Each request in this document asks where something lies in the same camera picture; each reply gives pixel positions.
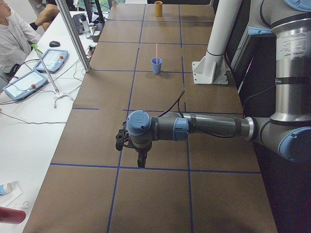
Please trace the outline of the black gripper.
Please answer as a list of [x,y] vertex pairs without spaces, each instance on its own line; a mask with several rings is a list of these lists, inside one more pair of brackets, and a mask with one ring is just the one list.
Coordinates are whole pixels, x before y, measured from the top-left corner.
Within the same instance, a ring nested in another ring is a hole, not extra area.
[[152,148],[152,141],[143,144],[138,144],[134,141],[131,142],[133,148],[138,152],[138,167],[145,167],[147,152]]

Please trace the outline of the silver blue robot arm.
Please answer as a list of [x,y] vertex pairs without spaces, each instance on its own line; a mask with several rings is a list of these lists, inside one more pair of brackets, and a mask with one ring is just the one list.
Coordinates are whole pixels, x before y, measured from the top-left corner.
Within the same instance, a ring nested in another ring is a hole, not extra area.
[[250,36],[276,37],[276,109],[270,117],[242,118],[173,112],[130,113],[116,137],[116,149],[138,152],[145,167],[153,141],[184,141],[190,133],[220,138],[242,136],[295,163],[311,159],[311,3],[308,0],[253,0]]

